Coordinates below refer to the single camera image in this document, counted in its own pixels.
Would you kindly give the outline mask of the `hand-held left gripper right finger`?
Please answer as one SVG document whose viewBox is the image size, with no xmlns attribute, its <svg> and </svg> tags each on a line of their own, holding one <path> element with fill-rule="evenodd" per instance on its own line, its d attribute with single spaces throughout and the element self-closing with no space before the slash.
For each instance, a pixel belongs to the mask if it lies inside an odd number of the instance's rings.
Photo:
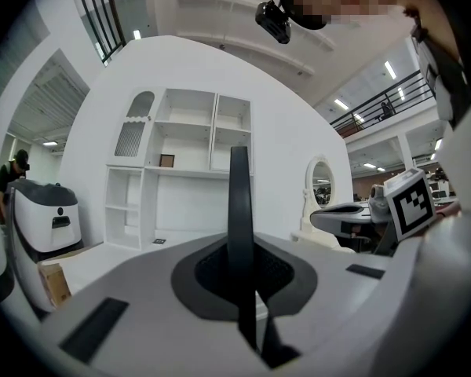
<svg viewBox="0 0 471 377">
<path fill-rule="evenodd" d="M 293 346 L 283 342 L 276 326 L 278 313 L 260 296 L 260 357 L 269 368 L 281 367 L 301 356 Z"/>
</svg>

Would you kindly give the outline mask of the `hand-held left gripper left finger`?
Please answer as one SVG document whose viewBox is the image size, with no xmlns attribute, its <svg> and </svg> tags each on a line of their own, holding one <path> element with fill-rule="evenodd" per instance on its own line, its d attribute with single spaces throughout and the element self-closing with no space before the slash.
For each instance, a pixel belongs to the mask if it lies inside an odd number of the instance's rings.
<svg viewBox="0 0 471 377">
<path fill-rule="evenodd" d="M 239 311 L 239 331 L 255 349 L 254 232 L 248 151 L 244 146 L 231 148 L 227 255 L 228 280 Z"/>
</svg>

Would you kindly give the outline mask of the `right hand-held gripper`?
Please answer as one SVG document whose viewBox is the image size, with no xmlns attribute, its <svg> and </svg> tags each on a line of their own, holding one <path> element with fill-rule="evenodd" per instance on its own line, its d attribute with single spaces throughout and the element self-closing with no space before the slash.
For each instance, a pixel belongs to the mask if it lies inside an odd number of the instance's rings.
<svg viewBox="0 0 471 377">
<path fill-rule="evenodd" d="M 317 210 L 311 224 L 337 237 L 349 238 L 355 226 L 384 225 L 384 240 L 399 243 L 436 219 L 432 192 L 425 172 L 411 168 L 373 185 L 366 203 L 343 203 Z"/>
</svg>

